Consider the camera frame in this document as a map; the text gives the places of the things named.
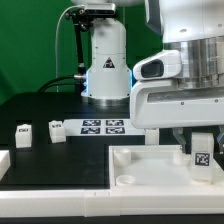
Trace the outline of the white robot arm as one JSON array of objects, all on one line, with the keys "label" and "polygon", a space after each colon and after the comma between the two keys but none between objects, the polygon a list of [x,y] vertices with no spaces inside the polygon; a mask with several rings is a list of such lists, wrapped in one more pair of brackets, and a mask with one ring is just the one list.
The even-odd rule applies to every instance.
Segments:
[{"label": "white robot arm", "polygon": [[[71,0],[91,18],[92,65],[82,97],[93,103],[128,100],[138,129],[224,125],[224,0]],[[163,49],[133,68],[122,59],[117,6],[143,3],[147,26],[162,36]]]}]

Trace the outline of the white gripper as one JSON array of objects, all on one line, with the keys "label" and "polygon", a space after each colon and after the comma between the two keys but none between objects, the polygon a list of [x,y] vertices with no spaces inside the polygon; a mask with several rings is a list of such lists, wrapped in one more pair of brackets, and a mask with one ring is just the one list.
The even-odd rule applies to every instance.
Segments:
[{"label": "white gripper", "polygon": [[173,128],[186,152],[182,128],[219,126],[217,142],[224,153],[224,86],[178,90],[173,80],[138,81],[130,96],[130,120],[138,129]]}]

